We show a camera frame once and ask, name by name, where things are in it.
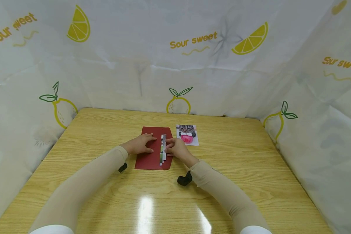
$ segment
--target pink ball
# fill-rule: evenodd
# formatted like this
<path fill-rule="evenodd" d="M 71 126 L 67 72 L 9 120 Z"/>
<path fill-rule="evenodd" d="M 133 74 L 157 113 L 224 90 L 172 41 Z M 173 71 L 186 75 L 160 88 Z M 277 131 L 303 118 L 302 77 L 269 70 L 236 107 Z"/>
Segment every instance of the pink ball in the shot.
<path fill-rule="evenodd" d="M 188 135 L 182 135 L 181 139 L 183 140 L 184 143 L 186 144 L 190 144 L 193 141 L 192 136 L 188 136 Z"/>

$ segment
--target white curtain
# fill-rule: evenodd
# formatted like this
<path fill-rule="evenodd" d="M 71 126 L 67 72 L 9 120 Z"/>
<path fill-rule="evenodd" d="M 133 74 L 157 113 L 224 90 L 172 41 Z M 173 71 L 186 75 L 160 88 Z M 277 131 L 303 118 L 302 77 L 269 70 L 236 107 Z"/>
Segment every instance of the white curtain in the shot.
<path fill-rule="evenodd" d="M 351 234 L 351 0 L 0 0 L 0 216 L 84 107 L 260 119 Z"/>

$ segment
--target hand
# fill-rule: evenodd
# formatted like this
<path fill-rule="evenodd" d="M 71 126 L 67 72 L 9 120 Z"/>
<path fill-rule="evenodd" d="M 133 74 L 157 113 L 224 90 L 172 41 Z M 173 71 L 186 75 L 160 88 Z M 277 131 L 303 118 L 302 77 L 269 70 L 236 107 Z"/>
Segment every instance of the hand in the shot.
<path fill-rule="evenodd" d="M 186 148 L 183 140 L 178 138 L 171 138 L 166 140 L 165 152 L 168 156 L 176 156 L 179 158 L 188 168 L 199 162 L 198 158 L 193 156 L 190 151 Z"/>
<path fill-rule="evenodd" d="M 177 158 L 186 157 L 187 155 L 191 154 L 186 148 L 183 140 L 178 138 L 171 138 L 166 140 L 165 152 L 168 156 L 176 156 Z"/>
<path fill-rule="evenodd" d="M 147 148 L 146 143 L 151 140 L 156 140 L 156 137 L 153 137 L 153 133 L 137 136 L 136 138 L 129 140 L 121 144 L 128 154 L 139 154 L 139 153 L 153 153 L 153 149 Z"/>

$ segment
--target wooden table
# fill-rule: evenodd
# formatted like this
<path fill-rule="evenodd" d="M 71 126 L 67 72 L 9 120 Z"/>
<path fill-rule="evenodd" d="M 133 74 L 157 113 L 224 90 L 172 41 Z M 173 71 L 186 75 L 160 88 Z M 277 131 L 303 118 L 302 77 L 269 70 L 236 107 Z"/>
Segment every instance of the wooden table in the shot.
<path fill-rule="evenodd" d="M 97 156 L 141 133 L 142 126 L 195 124 L 200 146 L 190 152 L 239 185 L 273 233 L 331 233 L 255 119 L 82 109 L 0 219 L 0 234 L 25 234 L 52 192 Z M 77 234 L 233 233 L 230 217 L 194 183 L 177 184 L 186 167 L 115 172 L 84 205 Z"/>

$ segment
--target arm sleeve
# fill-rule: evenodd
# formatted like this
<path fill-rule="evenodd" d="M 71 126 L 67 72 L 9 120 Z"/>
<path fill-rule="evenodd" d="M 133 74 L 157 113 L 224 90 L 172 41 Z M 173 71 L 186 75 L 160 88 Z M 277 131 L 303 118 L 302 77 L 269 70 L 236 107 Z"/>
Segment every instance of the arm sleeve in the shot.
<path fill-rule="evenodd" d="M 62 225 L 75 232 L 78 213 L 84 202 L 124 163 L 128 153 L 117 146 L 97 157 L 65 180 L 50 196 L 30 228 Z"/>
<path fill-rule="evenodd" d="M 231 180 L 204 161 L 193 165 L 190 172 L 196 185 L 211 194 L 228 212 L 236 234 L 248 226 L 260 226 L 269 230 L 256 204 Z"/>

